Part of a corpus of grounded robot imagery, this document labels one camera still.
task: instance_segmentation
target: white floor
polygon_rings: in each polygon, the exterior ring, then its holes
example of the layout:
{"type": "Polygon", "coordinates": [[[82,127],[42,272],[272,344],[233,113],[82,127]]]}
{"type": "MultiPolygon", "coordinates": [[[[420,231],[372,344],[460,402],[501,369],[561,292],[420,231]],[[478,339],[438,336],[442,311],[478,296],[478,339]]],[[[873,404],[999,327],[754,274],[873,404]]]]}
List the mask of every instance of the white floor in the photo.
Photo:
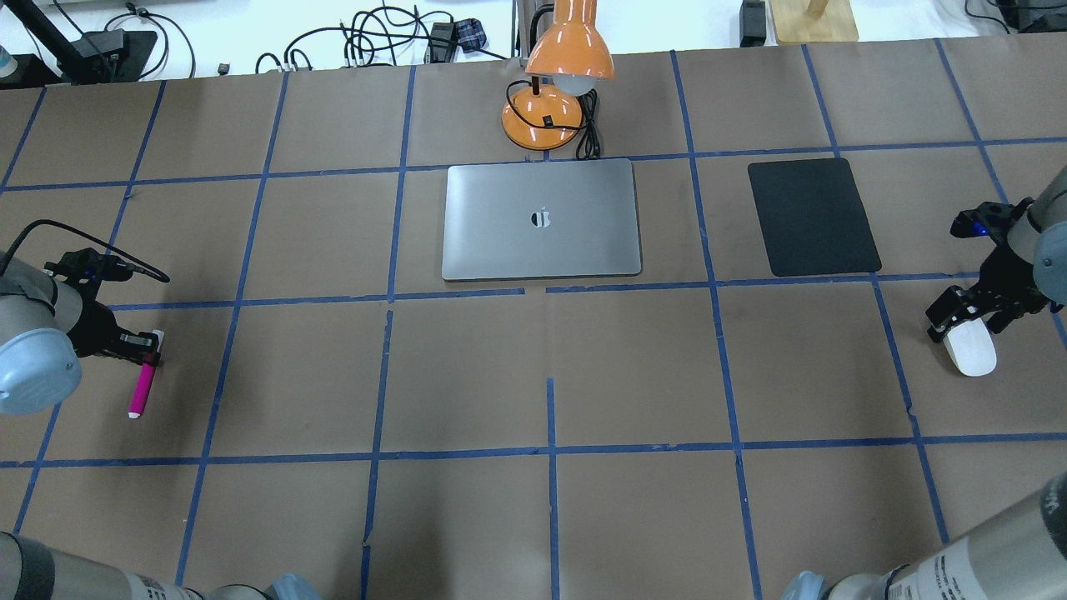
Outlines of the white floor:
{"type": "MultiPolygon", "coordinates": [[[[994,13],[985,0],[969,2],[972,12],[994,13]]],[[[436,0],[417,5],[421,13],[444,10],[457,19],[478,18],[489,34],[488,49],[510,56],[511,4],[511,0],[436,0]]],[[[861,41],[1003,34],[991,21],[968,17],[964,0],[851,0],[851,4],[861,41]]],[[[381,0],[169,0],[144,5],[186,29],[196,50],[196,75],[204,77],[214,75],[221,62],[232,64],[232,74],[253,73],[261,52],[281,54],[297,35],[318,27],[336,26],[341,19],[348,22],[355,11],[381,5],[381,0]]],[[[395,5],[411,9],[404,2],[395,5]]],[[[124,2],[115,0],[82,1],[65,6],[83,30],[100,29],[109,18],[126,12],[124,2]]],[[[740,0],[605,1],[600,3],[598,29],[615,53],[732,48],[739,38],[739,6],[740,0]]],[[[44,11],[60,31],[71,40],[78,37],[54,7],[45,5],[44,11]]],[[[123,27],[152,29],[137,18],[127,19],[123,27]]],[[[10,11],[0,10],[0,43],[12,53],[34,51],[29,35],[10,11]]],[[[307,52],[316,68],[336,68],[344,64],[343,44],[339,32],[328,32],[307,38],[299,47],[307,52]]],[[[54,66],[54,59],[42,49],[46,61],[54,66]]],[[[414,42],[398,54],[398,62],[421,62],[424,50],[425,42],[414,42]]],[[[149,64],[155,63],[161,51],[160,43],[149,64]]],[[[457,60],[483,58],[460,53],[457,60]]],[[[189,66],[185,42],[171,29],[171,56],[161,78],[186,77],[189,66]]]]}

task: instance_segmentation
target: power adapter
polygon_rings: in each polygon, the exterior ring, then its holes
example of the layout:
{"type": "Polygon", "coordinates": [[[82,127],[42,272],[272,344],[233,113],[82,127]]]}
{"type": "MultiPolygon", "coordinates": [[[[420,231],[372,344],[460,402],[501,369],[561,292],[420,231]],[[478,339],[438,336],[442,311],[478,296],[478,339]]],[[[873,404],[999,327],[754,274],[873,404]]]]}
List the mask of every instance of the power adapter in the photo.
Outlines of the power adapter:
{"type": "Polygon", "coordinates": [[[430,44],[426,47],[426,57],[423,62],[450,63],[456,58],[457,33],[456,23],[435,22],[430,29],[430,44]]]}
{"type": "Polygon", "coordinates": [[[767,41],[767,9],[763,0],[742,0],[740,47],[763,46],[767,41]]]}

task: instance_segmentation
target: lamp shade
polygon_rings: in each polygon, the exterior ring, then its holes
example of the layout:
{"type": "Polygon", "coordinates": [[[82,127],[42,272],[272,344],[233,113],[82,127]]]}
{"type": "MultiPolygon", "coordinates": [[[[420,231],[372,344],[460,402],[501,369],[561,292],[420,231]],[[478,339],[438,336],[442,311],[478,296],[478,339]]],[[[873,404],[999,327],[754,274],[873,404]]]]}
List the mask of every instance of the lamp shade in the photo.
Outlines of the lamp shade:
{"type": "Polygon", "coordinates": [[[595,22],[596,0],[558,0],[552,28],[530,52],[526,73],[552,77],[571,95],[588,92],[596,79],[615,79],[611,53],[595,22]]]}

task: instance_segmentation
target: silver laptop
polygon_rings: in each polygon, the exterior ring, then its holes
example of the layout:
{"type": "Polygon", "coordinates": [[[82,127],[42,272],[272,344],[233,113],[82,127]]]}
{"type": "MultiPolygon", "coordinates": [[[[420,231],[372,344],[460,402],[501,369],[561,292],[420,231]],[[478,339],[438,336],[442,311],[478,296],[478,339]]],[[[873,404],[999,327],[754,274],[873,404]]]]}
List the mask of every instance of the silver laptop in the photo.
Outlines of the silver laptop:
{"type": "Polygon", "coordinates": [[[639,272],[630,160],[448,169],[446,281],[639,272]]]}

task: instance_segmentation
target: black cable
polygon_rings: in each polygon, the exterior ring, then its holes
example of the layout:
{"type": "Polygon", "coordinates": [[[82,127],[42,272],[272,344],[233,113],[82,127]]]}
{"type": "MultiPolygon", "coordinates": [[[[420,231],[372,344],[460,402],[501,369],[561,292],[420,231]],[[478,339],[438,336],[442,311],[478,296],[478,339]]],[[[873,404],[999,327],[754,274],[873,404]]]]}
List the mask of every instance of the black cable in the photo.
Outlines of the black cable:
{"type": "Polygon", "coordinates": [[[596,129],[596,106],[599,104],[600,97],[596,95],[596,90],[590,90],[578,96],[582,119],[586,122],[582,129],[582,137],[578,138],[578,145],[574,147],[574,158],[578,160],[600,158],[600,131],[596,129]]]}
{"type": "Polygon", "coordinates": [[[15,238],[15,241],[13,241],[11,243],[11,247],[7,248],[7,253],[4,254],[3,256],[0,256],[0,277],[3,277],[3,274],[7,271],[7,265],[10,265],[12,258],[15,257],[15,252],[18,250],[18,247],[22,246],[22,241],[26,240],[26,236],[30,235],[30,232],[32,232],[33,230],[35,230],[36,227],[38,227],[41,225],[51,225],[53,227],[59,227],[61,230],[70,232],[73,234],[80,235],[81,237],[83,237],[83,238],[92,241],[93,243],[96,243],[98,246],[107,248],[108,250],[114,252],[115,254],[122,256],[123,258],[126,258],[130,263],[133,263],[133,265],[130,265],[130,267],[134,271],[137,271],[139,273],[144,273],[144,274],[150,277],[152,279],[154,279],[154,280],[156,280],[158,282],[161,282],[161,283],[170,283],[171,282],[171,278],[168,277],[166,273],[164,273],[163,271],[157,269],[156,267],[153,267],[152,265],[145,263],[144,260],[141,260],[140,258],[137,258],[136,256],[133,256],[131,254],[127,254],[126,252],[123,252],[122,250],[118,250],[114,246],[111,246],[110,243],[108,243],[108,242],[106,242],[106,241],[103,241],[101,239],[97,239],[97,238],[95,238],[95,237],[86,234],[85,232],[83,232],[81,230],[71,227],[70,225],[67,225],[66,223],[60,223],[59,221],[52,221],[51,219],[38,219],[38,220],[30,223],[29,225],[27,225],[22,230],[22,232],[20,234],[18,234],[18,237],[15,238]]]}
{"type": "Polygon", "coordinates": [[[148,77],[153,73],[156,73],[157,70],[159,70],[160,68],[162,68],[163,65],[166,63],[168,59],[171,58],[171,36],[166,34],[166,29],[163,26],[159,25],[159,21],[157,21],[156,19],[154,19],[154,18],[152,18],[149,16],[145,16],[144,18],[147,19],[147,20],[149,20],[149,21],[152,21],[152,23],[155,25],[156,27],[158,27],[159,31],[162,32],[162,34],[163,34],[163,53],[159,57],[159,61],[156,63],[156,65],[154,67],[149,68],[148,70],[146,70],[144,73],[142,73],[141,77],[137,78],[138,81],[141,81],[145,77],[148,77]]]}
{"type": "Polygon", "coordinates": [[[300,56],[304,57],[304,62],[307,63],[307,70],[314,70],[312,68],[312,59],[308,59],[307,53],[300,48],[293,48],[292,52],[290,52],[292,56],[292,68],[297,68],[297,52],[300,52],[300,56]]]}
{"type": "Polygon", "coordinates": [[[108,82],[113,81],[115,79],[115,67],[114,67],[113,61],[110,61],[110,60],[108,60],[107,58],[103,57],[103,52],[100,51],[100,47],[97,46],[95,42],[93,42],[92,37],[85,35],[85,32],[82,31],[80,27],[78,27],[78,23],[74,22],[74,19],[70,18],[70,15],[66,14],[66,11],[64,11],[63,6],[60,5],[59,0],[52,0],[52,4],[54,4],[55,7],[60,10],[60,14],[63,15],[63,18],[65,18],[67,20],[67,22],[69,22],[71,26],[74,26],[75,30],[79,34],[81,34],[82,38],[85,42],[89,42],[90,47],[92,47],[94,50],[96,50],[96,56],[100,57],[100,60],[103,61],[103,66],[109,66],[108,70],[110,73],[110,77],[108,78],[108,82]]]}
{"type": "Polygon", "coordinates": [[[582,108],[582,123],[579,125],[545,125],[543,123],[538,125],[537,123],[532,123],[523,116],[523,114],[519,112],[519,109],[515,107],[515,101],[511,98],[511,89],[520,84],[532,85],[530,81],[520,79],[509,83],[507,89],[504,91],[504,95],[508,99],[508,106],[511,107],[511,112],[513,112],[520,121],[530,127],[534,127],[535,129],[582,131],[582,137],[578,139],[578,145],[574,148],[574,158],[577,160],[590,160],[601,157],[600,132],[596,129],[596,107],[600,104],[600,97],[596,94],[596,90],[590,90],[577,98],[578,106],[582,108]]]}
{"type": "Polygon", "coordinates": [[[190,42],[189,41],[189,36],[186,35],[186,30],[181,29],[181,26],[178,25],[177,21],[175,21],[171,17],[163,16],[163,15],[161,15],[159,13],[148,13],[145,18],[150,18],[150,17],[157,17],[157,18],[163,19],[164,21],[173,25],[175,27],[175,29],[178,30],[178,33],[180,33],[181,36],[186,38],[186,45],[189,46],[189,59],[191,61],[191,64],[189,66],[189,79],[192,79],[193,77],[195,77],[195,75],[196,75],[196,52],[193,50],[193,43],[190,42]]]}
{"type": "MultiPolygon", "coordinates": [[[[382,21],[382,19],[380,19],[378,17],[378,13],[379,12],[384,12],[386,14],[386,18],[388,17],[388,7],[385,7],[385,9],[378,7],[378,9],[372,9],[370,11],[360,11],[360,12],[355,13],[354,15],[352,15],[352,31],[356,31],[355,19],[359,18],[361,15],[363,15],[363,22],[360,23],[360,28],[359,28],[360,32],[366,31],[367,20],[370,19],[370,18],[373,18],[378,22],[378,25],[382,28],[382,31],[385,33],[385,38],[388,40],[389,44],[388,44],[388,46],[386,46],[386,48],[388,48],[388,50],[389,50],[389,57],[392,57],[393,64],[395,65],[395,64],[397,64],[397,53],[396,53],[396,49],[395,48],[398,45],[393,43],[393,34],[389,33],[389,28],[385,27],[385,23],[382,21]]],[[[415,26],[415,32],[418,33],[418,26],[415,26]]],[[[373,62],[373,52],[371,52],[370,61],[373,62]]]]}
{"type": "Polygon", "coordinates": [[[274,61],[274,64],[277,65],[278,70],[282,69],[282,61],[278,60],[278,58],[274,56],[273,52],[264,52],[259,54],[258,59],[256,59],[256,75],[259,75],[259,65],[264,62],[264,59],[266,58],[272,59],[274,61]]]}
{"type": "Polygon", "coordinates": [[[541,4],[538,10],[534,13],[534,17],[530,19],[530,52],[534,52],[534,46],[537,46],[537,26],[541,22],[541,17],[553,12],[556,9],[555,4],[541,4]]]}
{"type": "Polygon", "coordinates": [[[1055,11],[1056,9],[1067,9],[1067,3],[1053,4],[1051,6],[1019,6],[1018,4],[1009,6],[998,4],[994,0],[986,0],[986,4],[996,9],[1007,9],[1009,11],[1055,11]]]}
{"type": "Polygon", "coordinates": [[[511,58],[519,56],[519,2],[511,3],[511,58]]]}
{"type": "MultiPolygon", "coordinates": [[[[133,17],[137,17],[137,16],[140,16],[140,15],[138,15],[137,13],[125,13],[125,14],[122,14],[122,15],[117,15],[117,16],[111,17],[111,19],[109,19],[108,22],[106,22],[103,25],[103,31],[111,31],[111,26],[113,26],[115,23],[115,21],[118,21],[118,20],[122,20],[122,19],[133,18],[133,17]]],[[[141,81],[145,77],[148,77],[149,75],[152,75],[152,74],[156,73],[157,70],[159,70],[160,68],[162,68],[163,65],[166,64],[168,59],[171,57],[171,36],[166,34],[166,28],[164,28],[163,26],[159,25],[159,21],[153,19],[152,17],[147,17],[146,16],[146,17],[142,17],[142,18],[152,21],[152,23],[154,26],[156,26],[157,29],[159,29],[159,32],[163,34],[163,53],[160,54],[159,60],[156,61],[156,64],[152,68],[149,68],[148,70],[142,73],[137,78],[138,81],[141,81]]]]}
{"type": "MultiPolygon", "coordinates": [[[[364,33],[366,35],[382,35],[381,33],[375,33],[373,31],[365,31],[364,33]]],[[[459,42],[452,42],[451,40],[446,40],[444,37],[433,37],[431,35],[407,35],[407,34],[397,34],[397,33],[394,33],[393,36],[394,37],[404,37],[405,40],[403,41],[403,44],[407,44],[411,40],[429,40],[431,42],[441,42],[441,43],[447,44],[449,46],[457,46],[458,47],[460,45],[459,42]]],[[[481,48],[476,48],[475,51],[476,52],[481,52],[482,54],[487,54],[487,56],[493,57],[494,59],[500,59],[501,61],[508,60],[508,57],[501,57],[500,54],[497,54],[496,52],[490,52],[489,50],[483,50],[481,48]]]]}
{"type": "Polygon", "coordinates": [[[41,59],[41,62],[45,62],[45,56],[41,53],[41,46],[37,46],[37,38],[33,36],[33,33],[30,31],[30,28],[23,25],[22,29],[25,29],[26,34],[30,36],[30,42],[33,42],[33,47],[37,50],[37,58],[41,59]]]}
{"type": "Polygon", "coordinates": [[[994,23],[997,23],[997,25],[999,25],[999,26],[1001,26],[1001,27],[1004,28],[1004,33],[1007,33],[1008,35],[1012,34],[1012,30],[1008,29],[1007,23],[1004,22],[1004,21],[1002,21],[1002,20],[1000,20],[1000,19],[998,19],[997,17],[990,17],[990,16],[987,16],[987,15],[976,15],[976,14],[972,13],[971,12],[971,0],[964,0],[964,12],[967,14],[967,16],[969,16],[971,18],[985,19],[987,21],[993,21],[994,23]]]}
{"type": "Polygon", "coordinates": [[[360,64],[356,62],[356,56],[359,56],[360,60],[362,61],[363,60],[363,52],[357,51],[356,45],[352,43],[352,41],[354,41],[355,36],[359,36],[361,41],[365,41],[365,42],[367,42],[367,44],[370,45],[371,52],[370,52],[370,61],[368,61],[368,62],[373,62],[373,60],[375,60],[375,53],[373,53],[375,45],[373,45],[373,43],[371,43],[371,41],[370,41],[369,37],[367,37],[366,35],[364,35],[362,31],[354,31],[354,32],[352,32],[352,37],[349,37],[349,35],[348,35],[349,29],[347,27],[343,27],[341,31],[345,32],[345,59],[346,60],[349,60],[350,62],[355,63],[353,66],[360,66],[360,64]]]}
{"type": "MultiPolygon", "coordinates": [[[[397,12],[405,12],[405,13],[408,13],[408,11],[405,9],[400,9],[400,7],[397,7],[397,6],[386,6],[385,5],[385,0],[382,0],[382,5],[379,6],[379,9],[386,9],[387,11],[397,11],[397,12]]],[[[412,25],[412,22],[414,22],[414,21],[409,21],[409,22],[393,22],[393,19],[389,18],[387,11],[386,11],[386,14],[385,14],[385,20],[389,21],[389,25],[392,25],[393,27],[408,27],[408,26],[412,25]]],[[[414,15],[415,19],[421,20],[421,21],[425,22],[426,19],[430,18],[430,15],[445,15],[446,17],[448,17],[448,22],[456,22],[456,17],[453,17],[452,14],[449,13],[448,11],[430,11],[429,13],[426,13],[425,15],[419,16],[418,15],[418,6],[415,6],[415,15],[414,15]]]]}

